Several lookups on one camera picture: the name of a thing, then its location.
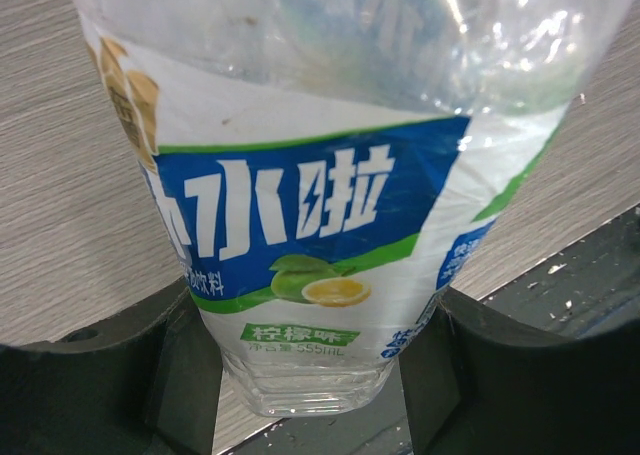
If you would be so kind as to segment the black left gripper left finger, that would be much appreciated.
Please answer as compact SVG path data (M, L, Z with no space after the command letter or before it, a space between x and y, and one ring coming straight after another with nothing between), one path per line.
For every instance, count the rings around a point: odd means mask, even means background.
M209 454L222 363L184 280L55 342L1 347L4 454Z

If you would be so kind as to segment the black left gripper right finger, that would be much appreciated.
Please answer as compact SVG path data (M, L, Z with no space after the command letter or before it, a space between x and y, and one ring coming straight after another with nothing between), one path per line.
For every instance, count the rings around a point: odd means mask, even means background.
M450 289L400 357L418 454L635 454L639 324L568 338Z

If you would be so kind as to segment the clear bottle blue white label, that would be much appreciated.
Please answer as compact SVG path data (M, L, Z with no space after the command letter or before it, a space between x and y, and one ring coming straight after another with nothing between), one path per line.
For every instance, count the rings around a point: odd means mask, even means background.
M250 409L368 404L633 0L72 0Z

